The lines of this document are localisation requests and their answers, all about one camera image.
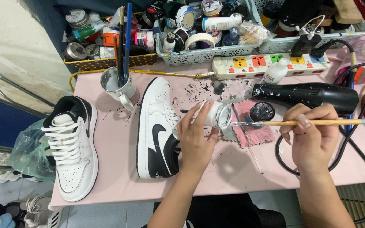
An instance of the white bottle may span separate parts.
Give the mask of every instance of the white bottle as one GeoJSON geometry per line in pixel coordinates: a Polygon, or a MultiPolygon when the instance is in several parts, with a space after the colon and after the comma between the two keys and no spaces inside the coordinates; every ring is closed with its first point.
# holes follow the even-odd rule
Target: white bottle
{"type": "Polygon", "coordinates": [[[167,37],[164,38],[163,53],[171,53],[174,51],[176,46],[176,36],[174,33],[168,33],[167,37]]]}
{"type": "Polygon", "coordinates": [[[271,64],[264,73],[263,78],[261,78],[260,84],[278,84],[287,75],[289,63],[288,59],[282,58],[280,61],[271,64]]]}

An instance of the hair dryer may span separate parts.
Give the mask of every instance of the hair dryer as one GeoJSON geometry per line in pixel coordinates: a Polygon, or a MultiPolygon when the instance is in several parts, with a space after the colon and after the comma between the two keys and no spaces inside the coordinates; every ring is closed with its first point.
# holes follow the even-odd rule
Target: hair dryer
{"type": "Polygon", "coordinates": [[[251,96],[252,99],[287,107],[302,103],[309,108],[315,108],[329,103],[333,105],[339,117],[352,114],[358,104],[357,91],[321,82],[292,85],[255,84],[251,96]]]}

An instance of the white basket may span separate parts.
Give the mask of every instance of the white basket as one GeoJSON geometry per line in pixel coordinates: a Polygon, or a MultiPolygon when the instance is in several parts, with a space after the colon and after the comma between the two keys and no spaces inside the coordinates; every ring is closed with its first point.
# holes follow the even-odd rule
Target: white basket
{"type": "MultiPolygon", "coordinates": [[[[254,15],[257,23],[262,24],[260,15],[263,11],[264,6],[266,5],[267,0],[254,0],[257,8],[257,15],[254,15]]],[[[323,34],[321,35],[322,40],[317,45],[317,47],[321,46],[324,43],[327,43],[330,39],[339,39],[347,42],[351,42],[352,40],[362,37],[365,35],[365,21],[358,24],[353,25],[355,28],[355,32],[353,33],[332,33],[332,34],[323,34]]],[[[269,53],[277,53],[277,52],[290,52],[292,46],[296,43],[299,37],[285,37],[285,38],[270,38],[264,41],[263,44],[259,47],[261,54],[269,54],[269,53]]],[[[340,48],[344,46],[344,44],[335,44],[332,45],[331,48],[340,48]]]]}
{"type": "MultiPolygon", "coordinates": [[[[246,7],[249,11],[249,19],[255,21],[258,16],[257,8],[253,2],[253,0],[245,0],[246,7]]],[[[191,7],[200,6],[201,2],[191,3],[191,7]]],[[[160,42],[160,31],[163,31],[164,21],[156,20],[153,28],[153,32],[155,33],[156,40],[156,53],[158,56],[164,59],[165,63],[168,66],[179,66],[179,65],[189,65],[193,63],[201,63],[201,62],[211,62],[214,57],[222,57],[222,56],[244,56],[250,55],[251,51],[254,48],[258,47],[260,44],[251,45],[251,44],[240,44],[226,47],[215,47],[208,49],[198,49],[192,51],[182,51],[182,52],[172,52],[172,53],[163,53],[163,47],[160,42]]]]}

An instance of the pink table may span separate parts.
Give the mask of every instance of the pink table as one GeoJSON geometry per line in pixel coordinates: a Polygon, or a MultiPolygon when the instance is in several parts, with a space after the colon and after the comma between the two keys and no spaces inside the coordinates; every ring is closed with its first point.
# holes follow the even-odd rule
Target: pink table
{"type": "MultiPolygon", "coordinates": [[[[321,81],[332,83],[332,75],[343,58],[344,49],[328,51],[333,60],[332,67],[321,75],[285,77],[280,84],[296,84],[321,81]]],[[[210,63],[167,67],[160,59],[154,66],[141,66],[136,69],[156,71],[172,71],[175,73],[198,74],[210,70],[210,63]]],[[[136,141],[138,131],[139,106],[129,112],[120,102],[111,98],[99,85],[101,73],[83,74],[78,76],[74,95],[93,103],[98,109],[98,120],[94,134],[95,148],[99,158],[99,172],[92,191],[78,202],[67,202],[59,194],[57,181],[53,190],[49,209],[58,209],[67,205],[82,205],[104,202],[155,201],[162,199],[175,180],[140,179],[136,172],[136,141]]],[[[158,75],[131,73],[140,96],[148,83],[158,75]]],[[[223,100],[232,96],[241,97],[248,86],[247,80],[226,81],[225,92],[221,96],[213,92],[212,80],[193,80],[186,77],[165,76],[171,85],[172,105],[179,116],[180,110],[188,110],[198,101],[206,98],[223,100]]],[[[355,89],[361,97],[365,94],[365,85],[356,85],[355,89]]],[[[286,109],[275,106],[277,115],[274,120],[281,120],[286,109]]],[[[358,106],[355,116],[360,113],[358,106]]],[[[278,138],[278,127],[272,127],[278,138]]],[[[357,128],[352,139],[365,153],[365,125],[357,128]]],[[[215,148],[212,160],[206,169],[194,195],[236,194],[251,191],[299,188],[299,181],[293,174],[284,170],[274,155],[275,142],[252,147],[265,174],[261,175],[253,162],[247,148],[242,149],[235,142],[220,141],[215,148]]],[[[295,165],[291,158],[291,147],[281,144],[281,157],[291,167],[295,165]]],[[[353,150],[347,146],[341,162],[331,172],[336,185],[346,185],[365,182],[365,163],[353,150]]]]}

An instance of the plastic bag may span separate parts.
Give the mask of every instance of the plastic bag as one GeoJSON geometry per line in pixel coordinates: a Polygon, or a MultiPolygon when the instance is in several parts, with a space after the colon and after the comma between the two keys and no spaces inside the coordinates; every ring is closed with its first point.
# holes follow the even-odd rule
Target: plastic bag
{"type": "Polygon", "coordinates": [[[54,159],[49,162],[45,149],[48,143],[39,140],[45,135],[41,128],[43,121],[39,120],[19,133],[15,146],[8,158],[8,164],[15,170],[41,181],[54,181],[56,168],[54,159]]]}
{"type": "Polygon", "coordinates": [[[239,26],[240,37],[239,44],[245,43],[262,43],[267,38],[273,38],[277,34],[268,31],[264,26],[252,21],[244,21],[239,26]]]}

